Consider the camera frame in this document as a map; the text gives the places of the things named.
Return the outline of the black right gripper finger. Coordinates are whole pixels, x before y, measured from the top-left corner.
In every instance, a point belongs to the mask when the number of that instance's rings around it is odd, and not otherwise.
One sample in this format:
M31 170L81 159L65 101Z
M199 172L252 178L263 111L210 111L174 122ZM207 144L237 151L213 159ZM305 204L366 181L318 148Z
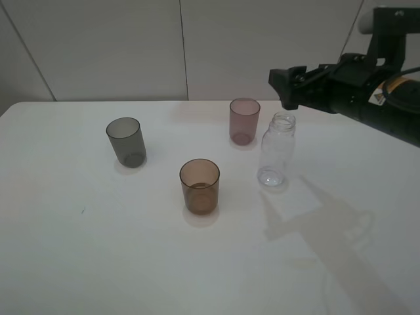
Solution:
M273 89L291 89L292 86L316 87L325 89L328 86L328 65L319 65L313 70L306 66L295 66L286 70L272 69L268 76L268 84Z

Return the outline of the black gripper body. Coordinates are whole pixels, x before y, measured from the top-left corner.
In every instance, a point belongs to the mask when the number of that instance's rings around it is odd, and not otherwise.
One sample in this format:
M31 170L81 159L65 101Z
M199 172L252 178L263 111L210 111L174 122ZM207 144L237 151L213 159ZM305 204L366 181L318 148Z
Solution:
M373 84L382 82L400 70L400 56L345 53L337 64L320 64L305 75L306 107L334 114L335 104L364 98Z

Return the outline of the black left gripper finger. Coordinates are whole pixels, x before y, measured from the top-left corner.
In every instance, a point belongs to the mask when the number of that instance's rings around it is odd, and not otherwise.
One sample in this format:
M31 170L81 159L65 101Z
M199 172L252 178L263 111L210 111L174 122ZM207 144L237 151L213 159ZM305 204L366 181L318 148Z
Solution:
M299 106L309 107L315 94L315 89L303 84L279 84L277 94L286 110L296 110Z

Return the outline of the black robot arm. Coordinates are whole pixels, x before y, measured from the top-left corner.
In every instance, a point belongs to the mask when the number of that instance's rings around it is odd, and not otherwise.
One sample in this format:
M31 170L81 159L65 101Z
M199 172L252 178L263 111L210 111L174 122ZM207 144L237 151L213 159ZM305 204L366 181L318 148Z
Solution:
M367 68L365 56L346 53L336 64L271 69L269 85L282 107L306 106L329 114L341 114L414 146L419 145L419 114L391 105L382 84L395 73L388 66Z

